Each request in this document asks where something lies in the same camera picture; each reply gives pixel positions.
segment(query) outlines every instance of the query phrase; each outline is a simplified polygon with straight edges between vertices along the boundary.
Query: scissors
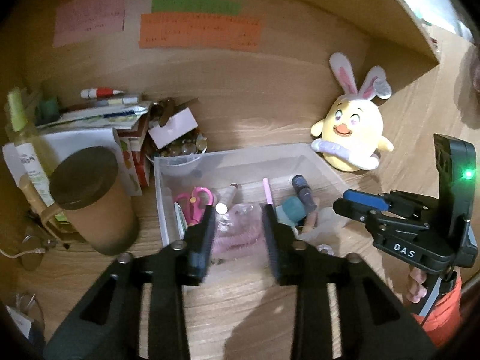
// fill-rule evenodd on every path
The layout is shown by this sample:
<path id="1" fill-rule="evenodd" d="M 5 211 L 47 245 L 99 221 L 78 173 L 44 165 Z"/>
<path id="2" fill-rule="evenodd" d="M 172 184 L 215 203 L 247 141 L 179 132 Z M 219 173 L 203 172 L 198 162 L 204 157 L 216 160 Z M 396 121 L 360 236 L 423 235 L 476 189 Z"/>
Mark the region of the scissors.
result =
<path id="1" fill-rule="evenodd" d="M 205 192 L 208 196 L 207 205 L 212 205 L 214 201 L 213 193 L 208 188 L 195 187 L 190 193 L 181 193 L 175 198 L 175 202 L 180 204 L 180 200 L 187 200 L 188 209 L 182 207 L 183 214 L 187 220 L 188 226 L 198 225 L 202 220 L 205 208 L 200 208 L 202 201 L 200 199 L 200 192 Z"/>

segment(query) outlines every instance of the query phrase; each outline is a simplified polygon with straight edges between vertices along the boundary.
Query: white cable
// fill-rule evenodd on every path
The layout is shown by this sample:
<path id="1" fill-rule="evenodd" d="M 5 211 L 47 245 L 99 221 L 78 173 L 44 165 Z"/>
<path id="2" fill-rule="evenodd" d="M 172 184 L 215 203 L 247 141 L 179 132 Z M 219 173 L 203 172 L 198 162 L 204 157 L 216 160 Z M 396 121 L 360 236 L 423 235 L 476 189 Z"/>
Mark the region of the white cable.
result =
<path id="1" fill-rule="evenodd" d="M 13 256 L 10 256 L 9 254 L 5 253 L 2 249 L 0 249 L 0 253 L 3 254 L 5 257 L 8 257 L 9 259 L 16 259 L 29 253 L 43 254 L 45 252 L 46 252 L 45 248 L 37 247 L 34 250 L 26 250 L 26 251 L 23 251 L 22 253 L 18 253 L 18 254 L 14 254 Z"/>

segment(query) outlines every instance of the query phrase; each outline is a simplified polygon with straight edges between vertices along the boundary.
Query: brown lid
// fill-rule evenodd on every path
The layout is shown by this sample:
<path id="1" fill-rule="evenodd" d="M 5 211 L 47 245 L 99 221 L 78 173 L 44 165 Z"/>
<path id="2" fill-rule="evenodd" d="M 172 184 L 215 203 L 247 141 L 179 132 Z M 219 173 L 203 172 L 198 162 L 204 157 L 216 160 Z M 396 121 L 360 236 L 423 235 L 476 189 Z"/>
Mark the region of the brown lid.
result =
<path id="1" fill-rule="evenodd" d="M 66 158 L 50 178 L 50 195 L 64 210 L 89 206 L 104 196 L 118 174 L 114 153 L 105 147 L 81 149 Z"/>

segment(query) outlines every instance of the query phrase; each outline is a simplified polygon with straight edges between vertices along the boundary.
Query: orange beak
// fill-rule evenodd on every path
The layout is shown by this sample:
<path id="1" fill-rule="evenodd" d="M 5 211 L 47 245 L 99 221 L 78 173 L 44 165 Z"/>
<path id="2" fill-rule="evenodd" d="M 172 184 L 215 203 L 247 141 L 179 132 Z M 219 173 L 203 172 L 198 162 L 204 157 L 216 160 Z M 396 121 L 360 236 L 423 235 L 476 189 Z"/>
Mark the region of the orange beak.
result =
<path id="1" fill-rule="evenodd" d="M 352 130 L 349 130 L 349 128 L 345 123 L 342 123 L 338 126 L 334 126 L 333 131 L 335 131 L 335 133 L 337 135 L 340 135 L 341 137 L 348 137 L 352 135 Z"/>

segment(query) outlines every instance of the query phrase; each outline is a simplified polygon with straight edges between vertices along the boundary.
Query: person's hand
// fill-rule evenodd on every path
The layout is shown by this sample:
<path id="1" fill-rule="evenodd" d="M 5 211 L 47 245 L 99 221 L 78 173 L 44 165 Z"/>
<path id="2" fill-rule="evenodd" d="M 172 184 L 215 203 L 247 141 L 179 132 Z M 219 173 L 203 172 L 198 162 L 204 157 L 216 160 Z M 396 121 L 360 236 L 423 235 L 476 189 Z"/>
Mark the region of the person's hand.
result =
<path id="1" fill-rule="evenodd" d="M 427 273 L 416 267 L 410 267 L 409 282 L 407 284 L 406 298 L 412 303 L 420 302 L 427 294 L 427 289 L 422 285 L 427 280 Z"/>

